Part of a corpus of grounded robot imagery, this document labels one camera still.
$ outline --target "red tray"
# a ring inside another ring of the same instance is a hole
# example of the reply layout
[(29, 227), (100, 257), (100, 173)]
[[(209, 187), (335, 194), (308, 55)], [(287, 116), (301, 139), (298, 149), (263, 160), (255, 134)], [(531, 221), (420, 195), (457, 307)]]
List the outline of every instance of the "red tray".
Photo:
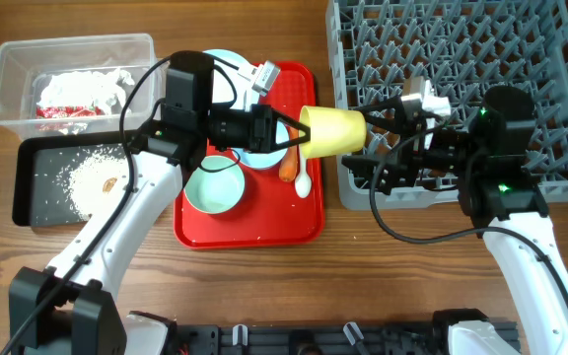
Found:
[[(262, 104), (299, 119), (303, 106), (315, 105), (315, 80), (304, 65), (279, 62), (281, 72)], [(208, 155), (220, 154), (208, 148)], [(234, 157), (228, 151), (225, 154)], [(208, 215), (195, 210), (183, 193), (175, 201), (175, 235), (191, 249), (288, 246), (308, 243), (323, 230), (323, 187), (319, 159), (309, 159), (311, 194), (300, 198), (294, 183), (279, 179), (279, 164), (266, 171), (241, 165), (245, 193), (230, 211)]]

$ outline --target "white crumpled item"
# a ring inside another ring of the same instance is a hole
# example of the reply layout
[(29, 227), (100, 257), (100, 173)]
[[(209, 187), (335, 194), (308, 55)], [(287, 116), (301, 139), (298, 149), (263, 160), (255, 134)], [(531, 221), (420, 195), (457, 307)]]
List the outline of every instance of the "white crumpled item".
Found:
[(54, 75), (47, 88), (40, 93), (42, 108), (47, 107), (98, 107), (111, 114), (118, 102), (124, 107), (126, 92), (118, 84), (135, 85), (126, 70), (116, 68), (103, 74), (97, 71), (75, 71)]

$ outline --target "green bowl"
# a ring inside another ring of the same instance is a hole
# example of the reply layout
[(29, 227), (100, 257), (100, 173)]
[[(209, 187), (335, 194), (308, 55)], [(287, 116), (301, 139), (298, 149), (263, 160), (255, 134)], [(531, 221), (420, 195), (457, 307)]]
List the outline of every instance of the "green bowl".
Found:
[[(201, 166), (208, 170), (231, 166), (233, 160), (223, 156), (209, 156)], [(206, 173), (197, 169), (185, 185), (183, 193), (187, 202), (200, 212), (218, 214), (236, 206), (245, 191), (245, 176), (238, 165), (218, 173)]]

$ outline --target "yellow object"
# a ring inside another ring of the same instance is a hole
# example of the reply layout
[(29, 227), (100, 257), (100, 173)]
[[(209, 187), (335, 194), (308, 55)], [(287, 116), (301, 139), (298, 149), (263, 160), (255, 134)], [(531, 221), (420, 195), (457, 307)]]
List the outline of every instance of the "yellow object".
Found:
[(365, 145), (367, 124), (359, 111), (304, 106), (300, 122), (311, 128), (311, 141), (300, 145), (307, 159), (357, 152)]

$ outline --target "wooden surface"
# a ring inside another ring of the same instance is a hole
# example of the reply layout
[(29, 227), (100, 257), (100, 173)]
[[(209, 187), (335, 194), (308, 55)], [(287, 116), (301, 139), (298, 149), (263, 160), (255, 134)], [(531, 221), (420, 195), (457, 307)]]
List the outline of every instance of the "wooden surface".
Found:
[[(0, 2), (0, 44), (148, 33), (158, 56), (182, 49), (228, 48), (252, 62), (302, 62), (317, 76), (319, 104), (334, 104), (324, 0), (24, 3)], [(18, 146), (17, 136), (0, 127), (0, 349), (8, 337), (11, 279), (23, 265), (42, 269), (82, 227), (32, 230), (13, 225)], [(189, 251), (175, 240), (169, 208), (126, 273), (119, 310), (147, 311), (181, 323), (219, 324), (428, 320), (436, 310), (463, 307), (518, 319), (505, 280), (482, 241), (468, 238), (418, 247), (392, 240), (371, 213), (342, 207), (335, 160), (325, 159), (323, 167), (326, 223), (315, 242), (293, 248)], [(568, 267), (568, 204), (552, 205), (551, 212)], [(415, 237), (469, 227), (455, 203), (384, 215), (396, 229)]]

